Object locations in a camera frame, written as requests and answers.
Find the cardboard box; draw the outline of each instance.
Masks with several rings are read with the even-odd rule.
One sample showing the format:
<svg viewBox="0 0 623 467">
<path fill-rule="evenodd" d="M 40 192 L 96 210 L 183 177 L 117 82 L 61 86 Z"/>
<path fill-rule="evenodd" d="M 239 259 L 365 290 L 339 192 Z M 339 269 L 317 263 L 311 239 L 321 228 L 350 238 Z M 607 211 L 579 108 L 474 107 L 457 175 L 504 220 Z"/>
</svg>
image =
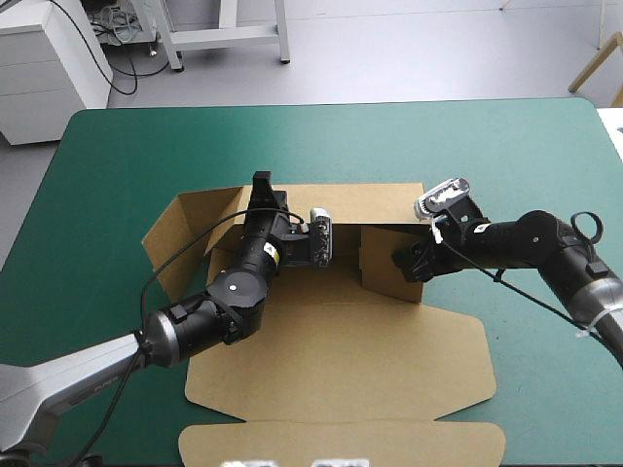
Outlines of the cardboard box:
<svg viewBox="0 0 623 467">
<path fill-rule="evenodd" d="M 188 399 L 247 423 L 185 430 L 187 467 L 250 458 L 309 466 L 332 457 L 369 458 L 375 467 L 498 465 L 499 428 L 434 422 L 492 397 L 495 378 L 480 321 L 421 305 L 421 284 L 406 283 L 391 262 L 395 249 L 427 232 L 413 213 L 422 185 L 275 188 L 304 217 L 312 207 L 329 210 L 334 260 L 328 269 L 282 269 L 262 329 L 191 360 Z M 250 190 L 177 196 L 143 241 L 154 267 L 246 208 Z M 184 295 L 206 255 L 208 281 L 227 266 L 243 220 L 215 230 L 161 276 L 172 300 Z"/>
</svg>

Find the black ring handle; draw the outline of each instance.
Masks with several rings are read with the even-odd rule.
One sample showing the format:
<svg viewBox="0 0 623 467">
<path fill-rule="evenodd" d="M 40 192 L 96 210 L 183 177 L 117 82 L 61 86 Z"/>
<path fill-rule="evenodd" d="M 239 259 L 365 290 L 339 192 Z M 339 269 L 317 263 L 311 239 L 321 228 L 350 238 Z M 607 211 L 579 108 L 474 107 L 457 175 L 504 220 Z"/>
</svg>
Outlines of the black ring handle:
<svg viewBox="0 0 623 467">
<path fill-rule="evenodd" d="M 586 236 L 577 227 L 577 224 L 575 223 L 575 219 L 577 219 L 579 216 L 583 214 L 590 216 L 590 218 L 593 219 L 593 221 L 595 221 L 595 225 L 597 227 L 597 231 L 590 238 Z M 598 216 L 594 212 L 589 212 L 589 211 L 576 212 L 575 214 L 571 216 L 571 226 L 573 227 L 573 231 L 575 232 L 577 236 L 579 236 L 582 240 L 590 243 L 591 245 L 596 245 L 597 243 L 599 243 L 599 241 L 602 239 L 602 235 L 604 234 L 604 223 L 602 222 L 602 219 L 600 219 L 600 216 Z"/>
</svg>

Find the white drawer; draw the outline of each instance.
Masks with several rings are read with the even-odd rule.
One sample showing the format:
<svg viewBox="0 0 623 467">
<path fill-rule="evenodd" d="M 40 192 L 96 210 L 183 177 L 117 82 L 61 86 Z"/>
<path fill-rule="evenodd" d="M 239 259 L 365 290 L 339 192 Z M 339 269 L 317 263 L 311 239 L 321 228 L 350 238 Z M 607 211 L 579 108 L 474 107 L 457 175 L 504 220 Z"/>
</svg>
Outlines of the white drawer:
<svg viewBox="0 0 623 467">
<path fill-rule="evenodd" d="M 57 141 L 69 119 L 84 109 L 74 90 L 0 96 L 0 132 L 11 144 Z"/>
<path fill-rule="evenodd" d="M 0 66 L 0 95 L 72 88 L 59 61 Z"/>
<path fill-rule="evenodd" d="M 0 35 L 0 66 L 58 60 L 43 31 Z"/>
</svg>

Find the white cable tie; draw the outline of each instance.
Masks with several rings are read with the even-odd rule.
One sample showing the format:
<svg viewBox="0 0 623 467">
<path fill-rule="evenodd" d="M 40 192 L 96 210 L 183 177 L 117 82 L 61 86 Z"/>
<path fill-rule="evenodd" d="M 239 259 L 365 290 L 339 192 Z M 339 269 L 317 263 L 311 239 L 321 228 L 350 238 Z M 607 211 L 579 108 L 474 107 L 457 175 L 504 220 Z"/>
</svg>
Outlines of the white cable tie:
<svg viewBox="0 0 623 467">
<path fill-rule="evenodd" d="M 593 318 L 593 321 L 591 321 L 589 323 L 589 325 L 586 327 L 586 329 L 582 330 L 582 331 L 578 331 L 577 333 L 575 333 L 575 336 L 579 339 L 582 338 L 587 338 L 591 335 L 591 332 L 595 329 L 595 326 L 597 326 L 597 323 L 599 323 L 605 316 L 608 316 L 609 314 L 615 313 L 617 311 L 623 311 L 623 308 L 619 307 L 619 308 L 604 308 L 602 311 L 600 311 L 597 316 L 595 316 Z"/>
</svg>

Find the white label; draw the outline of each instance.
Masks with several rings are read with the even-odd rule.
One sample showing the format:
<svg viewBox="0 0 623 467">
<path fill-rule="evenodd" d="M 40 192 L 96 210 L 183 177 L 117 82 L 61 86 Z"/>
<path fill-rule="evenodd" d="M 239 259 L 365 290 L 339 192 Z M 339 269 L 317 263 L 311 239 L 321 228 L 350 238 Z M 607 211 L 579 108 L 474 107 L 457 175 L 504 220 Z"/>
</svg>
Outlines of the white label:
<svg viewBox="0 0 623 467">
<path fill-rule="evenodd" d="M 370 461 L 368 459 L 316 460 L 311 467 L 370 467 Z"/>
<path fill-rule="evenodd" d="M 271 258 L 273 258 L 273 261 L 275 261 L 275 265 L 279 266 L 279 252 L 276 251 L 276 248 L 270 243 L 266 242 L 264 243 L 264 251 L 268 253 Z"/>
<path fill-rule="evenodd" d="M 488 226 L 490 226 L 491 224 L 481 224 L 480 226 L 476 227 L 476 229 L 474 229 L 474 233 L 475 234 L 481 234 L 482 232 L 484 232 Z"/>
<path fill-rule="evenodd" d="M 228 460 L 221 467 L 279 467 L 273 460 Z"/>
</svg>

